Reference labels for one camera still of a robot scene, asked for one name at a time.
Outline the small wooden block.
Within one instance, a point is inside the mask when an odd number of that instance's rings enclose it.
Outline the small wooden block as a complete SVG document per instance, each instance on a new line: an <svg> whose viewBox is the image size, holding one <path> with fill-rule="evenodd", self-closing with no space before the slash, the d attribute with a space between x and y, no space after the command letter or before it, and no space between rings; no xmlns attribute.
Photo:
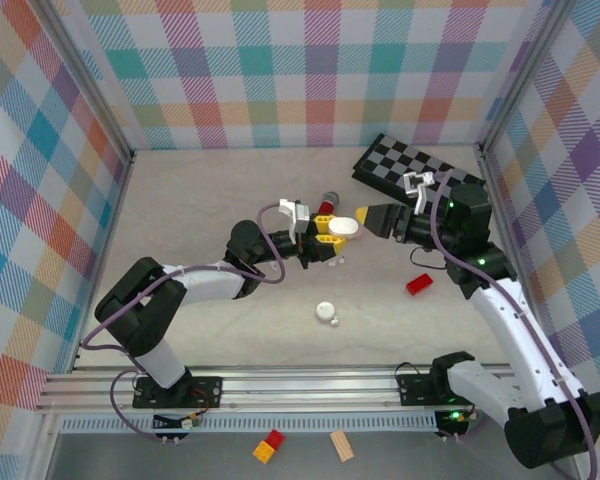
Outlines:
<svg viewBox="0 0 600 480"><path fill-rule="evenodd" d="M342 429L332 432L330 439L341 462L351 460L355 456L353 448Z"/></svg>

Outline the black folding chess board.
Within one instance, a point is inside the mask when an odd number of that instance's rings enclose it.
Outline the black folding chess board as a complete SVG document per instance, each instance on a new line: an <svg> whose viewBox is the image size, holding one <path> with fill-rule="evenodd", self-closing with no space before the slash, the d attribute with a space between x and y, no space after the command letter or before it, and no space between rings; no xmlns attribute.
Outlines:
<svg viewBox="0 0 600 480"><path fill-rule="evenodd" d="M380 134L354 164L352 178L398 202L414 206L415 199L409 198L405 192L403 175L409 172L431 172L434 176L434 184L426 189L426 209L429 210L439 190L439 180L447 171L451 171L452 175L442 189L440 207L445 205L450 189L456 185L475 184L480 187L485 185L484 180L465 170L456 168L412 145Z"/></svg>

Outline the aluminium corner post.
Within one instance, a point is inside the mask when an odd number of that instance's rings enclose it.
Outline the aluminium corner post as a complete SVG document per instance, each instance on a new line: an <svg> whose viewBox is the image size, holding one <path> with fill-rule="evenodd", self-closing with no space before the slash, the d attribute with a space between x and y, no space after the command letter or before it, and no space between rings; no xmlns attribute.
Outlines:
<svg viewBox="0 0 600 480"><path fill-rule="evenodd" d="M113 111L106 102L80 50L71 38L51 0L27 1L49 35L52 44L58 50L76 85L92 107L95 116L101 121L103 129L108 134L114 147L127 164L132 164L135 151L127 141Z"/></svg>
<svg viewBox="0 0 600 480"><path fill-rule="evenodd" d="M575 7L577 0L547 0L543 22L534 21L529 32L534 36L532 41L524 41L511 64L512 73L502 84L507 89L494 100L492 113L480 134L477 149L483 157L493 149L504 134L514 110L521 102L526 90L536 77L551 46L561 32L566 20Z"/></svg>

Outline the red plastic block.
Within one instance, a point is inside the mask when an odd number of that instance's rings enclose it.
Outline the red plastic block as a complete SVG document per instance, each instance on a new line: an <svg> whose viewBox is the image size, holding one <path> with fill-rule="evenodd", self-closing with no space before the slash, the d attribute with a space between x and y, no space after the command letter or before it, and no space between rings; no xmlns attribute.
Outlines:
<svg viewBox="0 0 600 480"><path fill-rule="evenodd" d="M431 287L433 283L429 274L421 274L406 284L406 290L411 296L416 296Z"/></svg>

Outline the small electronics board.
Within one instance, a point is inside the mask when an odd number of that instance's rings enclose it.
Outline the small electronics board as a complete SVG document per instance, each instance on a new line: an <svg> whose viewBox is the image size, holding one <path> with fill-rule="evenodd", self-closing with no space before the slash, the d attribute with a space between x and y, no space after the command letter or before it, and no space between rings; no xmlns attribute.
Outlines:
<svg viewBox="0 0 600 480"><path fill-rule="evenodd" d="M436 411L436 434L442 438L465 435L469 431L470 424L476 419L474 409Z"/></svg>
<svg viewBox="0 0 600 480"><path fill-rule="evenodd" d="M154 414L152 418L151 428L154 430L191 430L200 425L202 418L202 413L191 413L180 417Z"/></svg>

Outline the white earbud charging case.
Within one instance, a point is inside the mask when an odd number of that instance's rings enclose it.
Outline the white earbud charging case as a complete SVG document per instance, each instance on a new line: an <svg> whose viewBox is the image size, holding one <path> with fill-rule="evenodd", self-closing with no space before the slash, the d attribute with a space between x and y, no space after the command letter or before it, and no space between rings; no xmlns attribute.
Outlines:
<svg viewBox="0 0 600 480"><path fill-rule="evenodd" d="M328 222L330 235L347 239L356 238L360 232L360 225L355 218L334 216Z"/></svg>

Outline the small right electronics board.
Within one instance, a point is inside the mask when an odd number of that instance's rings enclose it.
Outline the small right electronics board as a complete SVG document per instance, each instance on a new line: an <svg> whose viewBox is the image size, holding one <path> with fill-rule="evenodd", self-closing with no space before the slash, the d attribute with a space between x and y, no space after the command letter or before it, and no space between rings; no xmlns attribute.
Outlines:
<svg viewBox="0 0 600 480"><path fill-rule="evenodd" d="M442 438L465 435L469 431L470 424L476 419L474 409L436 411L436 434Z"/></svg>

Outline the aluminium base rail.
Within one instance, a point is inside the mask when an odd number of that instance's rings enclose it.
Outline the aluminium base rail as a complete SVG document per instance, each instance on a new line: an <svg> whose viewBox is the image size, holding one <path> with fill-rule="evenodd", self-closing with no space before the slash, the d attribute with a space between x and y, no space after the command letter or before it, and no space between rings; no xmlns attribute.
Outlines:
<svg viewBox="0 0 600 480"><path fill-rule="evenodd" d="M109 388L123 366L78 368L52 374L38 413L103 413ZM396 411L401 408L392 366L192 368L223 379L220 412Z"/></svg>

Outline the small left electronics board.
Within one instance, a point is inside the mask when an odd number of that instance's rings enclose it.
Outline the small left electronics board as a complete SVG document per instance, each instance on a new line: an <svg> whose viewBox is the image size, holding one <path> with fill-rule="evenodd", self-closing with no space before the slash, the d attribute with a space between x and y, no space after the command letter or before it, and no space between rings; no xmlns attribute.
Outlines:
<svg viewBox="0 0 600 480"><path fill-rule="evenodd" d="M154 430L191 430L200 425L202 418L202 413L191 413L180 417L154 414L152 418L151 428Z"/></svg>

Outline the aluminium right corner post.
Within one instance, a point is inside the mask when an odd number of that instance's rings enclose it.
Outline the aluminium right corner post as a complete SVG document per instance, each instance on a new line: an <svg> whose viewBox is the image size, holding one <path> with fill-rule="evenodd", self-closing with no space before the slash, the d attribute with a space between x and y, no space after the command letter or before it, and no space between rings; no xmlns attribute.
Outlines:
<svg viewBox="0 0 600 480"><path fill-rule="evenodd" d="M529 32L534 36L532 41L524 41L511 64L512 73L502 84L507 89L494 100L492 113L480 134L477 149L483 157L493 149L504 134L514 110L521 102L526 90L536 77L551 46L561 32L566 20L575 7L577 0L547 0L543 22L534 21Z"/></svg>

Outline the aluminium left corner post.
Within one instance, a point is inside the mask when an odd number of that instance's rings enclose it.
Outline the aluminium left corner post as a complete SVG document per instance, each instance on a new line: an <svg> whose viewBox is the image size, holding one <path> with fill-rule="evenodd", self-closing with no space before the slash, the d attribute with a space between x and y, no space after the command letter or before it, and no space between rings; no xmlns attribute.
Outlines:
<svg viewBox="0 0 600 480"><path fill-rule="evenodd" d="M103 129L108 134L114 147L127 164L132 164L135 151L127 141L113 111L106 102L80 50L71 38L51 0L27 1L49 35L52 44L58 50L76 85L92 107L95 116L101 121Z"/></svg>

